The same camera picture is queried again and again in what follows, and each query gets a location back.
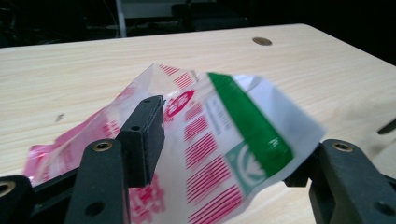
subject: red and white plastic bag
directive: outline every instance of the red and white plastic bag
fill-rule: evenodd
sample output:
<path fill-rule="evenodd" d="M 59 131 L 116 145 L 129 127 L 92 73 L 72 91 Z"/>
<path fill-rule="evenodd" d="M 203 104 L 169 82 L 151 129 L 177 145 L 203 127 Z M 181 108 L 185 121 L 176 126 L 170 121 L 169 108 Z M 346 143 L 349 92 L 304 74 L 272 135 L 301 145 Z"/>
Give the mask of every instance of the red and white plastic bag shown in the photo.
<path fill-rule="evenodd" d="M 114 138 L 140 101 L 162 95 L 165 142 L 152 184 L 129 189 L 131 223 L 217 223 L 289 176 L 324 131 L 262 77 L 153 64 L 110 105 L 48 146 L 33 146 L 34 185 L 79 166 L 84 148 Z"/>

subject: wooden tabletop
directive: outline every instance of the wooden tabletop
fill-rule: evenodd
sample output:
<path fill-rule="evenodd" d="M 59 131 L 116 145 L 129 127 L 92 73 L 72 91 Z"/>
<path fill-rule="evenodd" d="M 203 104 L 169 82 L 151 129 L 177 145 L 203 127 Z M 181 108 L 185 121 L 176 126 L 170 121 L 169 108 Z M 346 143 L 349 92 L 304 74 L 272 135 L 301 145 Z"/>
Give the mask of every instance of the wooden tabletop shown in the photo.
<path fill-rule="evenodd" d="M 0 175 L 21 174 L 30 146 L 52 143 L 153 63 L 263 76 L 327 130 L 324 139 L 396 170 L 396 160 L 377 159 L 395 151 L 396 132 L 376 133 L 396 118 L 396 67 L 296 24 L 0 49 Z M 307 191 L 276 184 L 229 223 L 313 223 Z"/>

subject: light wood surface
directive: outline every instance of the light wood surface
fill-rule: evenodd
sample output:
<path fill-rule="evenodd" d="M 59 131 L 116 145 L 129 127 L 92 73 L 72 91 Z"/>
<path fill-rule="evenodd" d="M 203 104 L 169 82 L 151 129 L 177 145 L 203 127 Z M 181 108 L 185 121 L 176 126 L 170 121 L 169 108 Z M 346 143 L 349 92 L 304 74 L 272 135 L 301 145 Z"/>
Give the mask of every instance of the light wood surface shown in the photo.
<path fill-rule="evenodd" d="M 266 77 L 325 138 L 354 143 L 374 161 L 396 149 L 396 132 L 376 134 L 396 117 L 396 67 L 296 24 L 0 49 L 0 175 L 21 174 L 30 146 L 52 143 L 152 63 Z M 395 161 L 375 164 L 396 169 Z M 274 185 L 229 223 L 314 223 L 307 191 Z"/>

